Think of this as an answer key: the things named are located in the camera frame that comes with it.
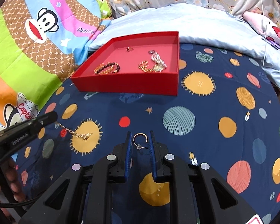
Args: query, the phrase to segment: navy blue bedsheet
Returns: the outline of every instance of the navy blue bedsheet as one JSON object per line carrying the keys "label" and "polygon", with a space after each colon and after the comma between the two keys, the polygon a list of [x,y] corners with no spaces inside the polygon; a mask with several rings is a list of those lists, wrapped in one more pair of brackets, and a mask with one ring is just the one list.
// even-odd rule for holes
{"label": "navy blue bedsheet", "polygon": [[[280,105],[261,62],[192,44],[181,45],[180,59],[177,97],[81,93],[66,80],[41,114],[54,109],[59,123],[93,135],[82,142],[53,124],[19,151],[28,198],[72,164],[94,164],[112,152],[127,131],[153,130],[171,153],[213,166],[267,224],[280,210]],[[136,143],[147,146],[143,137]],[[150,173],[148,150],[134,148],[128,183],[113,189],[114,224],[169,223],[169,185],[154,183]]]}

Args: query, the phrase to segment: blanket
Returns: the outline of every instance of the blanket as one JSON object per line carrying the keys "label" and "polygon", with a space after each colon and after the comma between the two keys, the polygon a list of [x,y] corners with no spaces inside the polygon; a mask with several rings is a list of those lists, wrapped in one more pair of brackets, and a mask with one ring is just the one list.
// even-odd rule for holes
{"label": "blanket", "polygon": [[250,25],[218,9],[206,9],[186,3],[162,8],[148,8],[125,15],[111,25],[90,44],[95,51],[111,38],[156,31],[179,32],[180,43],[196,43],[244,53],[263,59],[263,70],[272,83],[280,88],[280,49],[267,44]]}
{"label": "blanket", "polygon": [[36,117],[109,24],[107,0],[6,0],[0,9],[0,130]]}

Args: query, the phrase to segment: label sticker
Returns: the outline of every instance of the label sticker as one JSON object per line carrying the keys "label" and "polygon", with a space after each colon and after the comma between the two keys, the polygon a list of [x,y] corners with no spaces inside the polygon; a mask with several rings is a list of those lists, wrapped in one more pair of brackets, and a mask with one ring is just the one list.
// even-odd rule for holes
{"label": "label sticker", "polygon": [[263,222],[259,215],[256,214],[248,222],[246,222],[246,224],[263,224]]}

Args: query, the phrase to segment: gold hoop earring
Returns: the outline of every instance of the gold hoop earring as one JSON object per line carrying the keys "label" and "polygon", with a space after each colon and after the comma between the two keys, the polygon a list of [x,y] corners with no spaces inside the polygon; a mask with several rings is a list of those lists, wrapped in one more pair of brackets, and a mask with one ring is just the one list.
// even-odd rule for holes
{"label": "gold hoop earring", "polygon": [[144,133],[137,133],[137,134],[135,134],[134,137],[133,137],[133,143],[134,143],[134,145],[137,147],[137,149],[138,149],[138,150],[140,150],[141,148],[148,149],[148,147],[143,147],[143,146],[141,146],[140,144],[137,145],[137,144],[135,143],[135,138],[138,137],[138,136],[144,136],[144,137],[145,137],[145,142],[148,143],[147,135],[145,135]]}

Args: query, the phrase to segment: metal screw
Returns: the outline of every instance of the metal screw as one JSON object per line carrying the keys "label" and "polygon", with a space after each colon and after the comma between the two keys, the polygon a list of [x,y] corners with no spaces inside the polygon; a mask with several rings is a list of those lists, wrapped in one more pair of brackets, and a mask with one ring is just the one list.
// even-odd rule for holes
{"label": "metal screw", "polygon": [[109,161],[113,161],[113,160],[116,159],[116,156],[115,156],[114,154],[110,154],[110,155],[107,156],[107,159],[108,159]]}
{"label": "metal screw", "polygon": [[165,158],[167,159],[167,160],[173,160],[174,159],[174,155],[173,154],[166,154],[165,155]]}
{"label": "metal screw", "polygon": [[78,164],[78,163],[75,163],[75,164],[72,166],[72,170],[74,170],[74,171],[77,171],[77,170],[79,170],[80,168],[81,168],[81,165]]}
{"label": "metal screw", "polygon": [[209,164],[206,163],[206,162],[202,163],[202,164],[200,165],[200,167],[201,167],[202,169],[204,169],[204,170],[208,170],[208,169],[210,168]]}

